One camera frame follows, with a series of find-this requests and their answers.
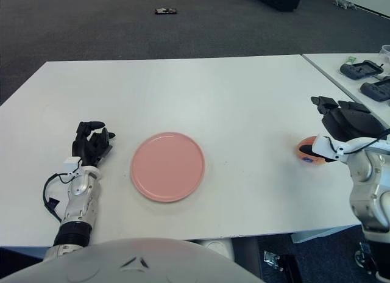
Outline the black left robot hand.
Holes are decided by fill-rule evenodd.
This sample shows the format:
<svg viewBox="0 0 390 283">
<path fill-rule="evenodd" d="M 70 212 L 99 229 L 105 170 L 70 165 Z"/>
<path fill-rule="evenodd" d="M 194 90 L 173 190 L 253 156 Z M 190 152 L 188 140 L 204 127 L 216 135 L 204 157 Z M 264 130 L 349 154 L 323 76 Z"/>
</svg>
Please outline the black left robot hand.
<svg viewBox="0 0 390 283">
<path fill-rule="evenodd" d="M 72 144 L 72 156 L 80 157 L 82 166 L 97 167 L 99 162 L 110 152 L 110 140 L 116 134 L 105 128 L 101 121 L 80 122 L 76 138 Z"/>
</svg>

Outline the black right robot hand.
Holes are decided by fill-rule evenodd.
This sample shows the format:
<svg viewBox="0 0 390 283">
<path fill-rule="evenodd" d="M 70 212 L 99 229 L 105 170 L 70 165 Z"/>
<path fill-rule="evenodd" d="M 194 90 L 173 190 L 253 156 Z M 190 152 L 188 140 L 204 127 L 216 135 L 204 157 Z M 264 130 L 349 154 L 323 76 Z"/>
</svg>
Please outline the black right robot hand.
<svg viewBox="0 0 390 283">
<path fill-rule="evenodd" d="M 322 124 L 330 136 L 324 143 L 324 156 L 313 151 L 315 136 L 302 140 L 297 145 L 299 159 L 313 164 L 346 163 L 349 156 L 360 151 L 389 156 L 389 129 L 385 129 L 366 106 L 336 102 L 325 96 L 312 96 L 311 102 L 322 115 Z"/>
</svg>

